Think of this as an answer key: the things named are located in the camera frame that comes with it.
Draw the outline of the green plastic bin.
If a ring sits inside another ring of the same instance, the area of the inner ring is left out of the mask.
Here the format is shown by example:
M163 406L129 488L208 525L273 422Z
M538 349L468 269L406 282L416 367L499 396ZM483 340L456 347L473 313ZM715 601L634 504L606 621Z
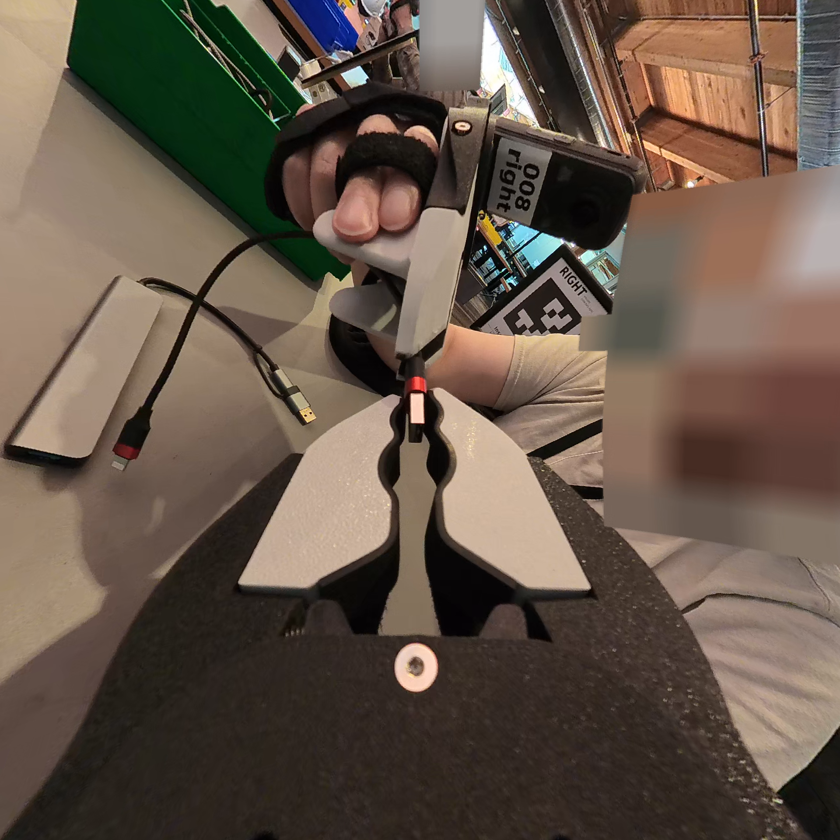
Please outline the green plastic bin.
M229 3L79 1L68 67L259 234L280 128L305 102Z

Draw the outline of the person's right hand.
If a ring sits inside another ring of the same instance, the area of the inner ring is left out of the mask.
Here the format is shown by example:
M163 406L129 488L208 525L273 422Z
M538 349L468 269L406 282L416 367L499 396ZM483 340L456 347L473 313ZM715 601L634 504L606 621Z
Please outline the person's right hand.
M421 191L407 173L386 166L373 167L353 175L341 196L335 191L339 159L352 141L370 133L404 135L438 154L438 141L428 128L383 114L371 115L352 128L320 138L283 164L283 193L300 228L311 231L321 215L333 211L335 234L360 244L381 230L401 233L415 224L421 213Z

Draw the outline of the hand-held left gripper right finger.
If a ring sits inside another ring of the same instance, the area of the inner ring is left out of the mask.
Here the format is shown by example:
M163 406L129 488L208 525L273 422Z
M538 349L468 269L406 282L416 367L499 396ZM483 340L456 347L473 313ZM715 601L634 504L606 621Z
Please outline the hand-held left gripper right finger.
M434 516L444 544L514 596L586 596L592 587L520 447L447 391L432 391Z

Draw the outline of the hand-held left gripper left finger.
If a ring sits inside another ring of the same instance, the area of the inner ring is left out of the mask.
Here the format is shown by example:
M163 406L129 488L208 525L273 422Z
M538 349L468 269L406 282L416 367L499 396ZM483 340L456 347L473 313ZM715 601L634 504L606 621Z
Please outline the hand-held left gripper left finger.
M402 399L345 419L302 455L245 569L240 589L326 589L399 553L394 492Z

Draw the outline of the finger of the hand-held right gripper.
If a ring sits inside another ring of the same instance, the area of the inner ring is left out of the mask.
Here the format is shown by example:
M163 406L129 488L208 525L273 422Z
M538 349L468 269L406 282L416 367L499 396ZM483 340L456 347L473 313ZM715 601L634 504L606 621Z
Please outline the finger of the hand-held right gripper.
M395 340L398 359L423 354L446 333L469 230L469 214L453 208L429 207L415 224Z

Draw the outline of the thin ceiling pipe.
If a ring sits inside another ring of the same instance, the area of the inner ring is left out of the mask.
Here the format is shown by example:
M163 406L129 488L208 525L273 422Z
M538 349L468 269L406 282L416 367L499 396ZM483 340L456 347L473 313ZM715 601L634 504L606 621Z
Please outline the thin ceiling pipe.
M759 132L760 164L763 177L770 175L770 152L768 145L766 105L763 89L763 57L760 43L760 11L758 1L746 1L749 16L751 56L749 58L753 73L755 108Z

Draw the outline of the person's right forearm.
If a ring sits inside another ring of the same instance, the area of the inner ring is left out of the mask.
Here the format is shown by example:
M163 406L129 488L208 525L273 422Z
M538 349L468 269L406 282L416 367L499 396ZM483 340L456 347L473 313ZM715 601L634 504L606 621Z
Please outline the person's right forearm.
M509 424L556 432L602 418L606 353L575 335L505 336L451 327L428 383Z

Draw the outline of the black usb cable red plugs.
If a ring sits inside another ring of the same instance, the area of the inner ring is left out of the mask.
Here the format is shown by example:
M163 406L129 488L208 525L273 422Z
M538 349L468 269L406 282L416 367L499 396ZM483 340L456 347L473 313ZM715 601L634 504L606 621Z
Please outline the black usb cable red plugs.
M276 240L294 238L312 238L312 235L302 233L298 230L288 230L276 234L262 234L247 239L245 242L228 251L211 270L198 292L190 296L191 305L183 319L182 326L176 335L175 342L166 358L161 373L152 385L143 404L123 426L117 442L112 449L112 466L115 469L124 470L130 462L139 457L151 430L151 416L154 410L154 404L174 370L197 313L200 308L205 307L207 294L213 288L218 278L221 277L226 268L237 257L240 257L249 249ZM259 361L265 362L266 368L260 369L264 382L281 399L300 424L306 426L314 422L316 416L301 390L291 382L285 373L281 372L280 367L261 347L258 345L252 346L251 353L256 366L259 366ZM427 378L423 357L416 355L408 361L403 362L402 376L404 379L402 400L406 409L409 440L412 443L418 443L423 438L426 422Z

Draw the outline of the blue plastic bin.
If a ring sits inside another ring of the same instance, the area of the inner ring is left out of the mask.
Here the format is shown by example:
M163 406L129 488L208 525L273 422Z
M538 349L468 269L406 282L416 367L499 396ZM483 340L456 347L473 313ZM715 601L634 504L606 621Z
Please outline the blue plastic bin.
M356 48L359 34L335 1L289 1L325 52Z

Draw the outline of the large silver ventilation duct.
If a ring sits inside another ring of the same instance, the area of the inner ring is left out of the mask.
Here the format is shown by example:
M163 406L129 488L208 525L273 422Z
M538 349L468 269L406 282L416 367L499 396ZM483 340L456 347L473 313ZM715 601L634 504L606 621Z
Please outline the large silver ventilation duct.
M798 1L797 167L839 164L839 2Z

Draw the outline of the black white marker sign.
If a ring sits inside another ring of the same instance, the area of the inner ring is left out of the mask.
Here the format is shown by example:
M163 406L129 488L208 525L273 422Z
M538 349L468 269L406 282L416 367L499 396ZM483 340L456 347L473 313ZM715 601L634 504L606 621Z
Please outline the black white marker sign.
M470 326L483 333L542 337L552 333L578 335L584 318L613 311L617 273L601 283L599 265L615 268L602 251L586 265L574 248L562 244L514 288L502 292Z

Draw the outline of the small silver ventilation duct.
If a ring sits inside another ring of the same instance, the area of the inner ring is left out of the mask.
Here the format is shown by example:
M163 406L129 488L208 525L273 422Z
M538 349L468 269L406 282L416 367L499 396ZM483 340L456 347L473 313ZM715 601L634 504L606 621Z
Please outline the small silver ventilation duct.
M580 2L546 1L545 4L581 96L595 142L605 148L624 152L621 125L616 125L611 101L597 75L594 54L581 21Z

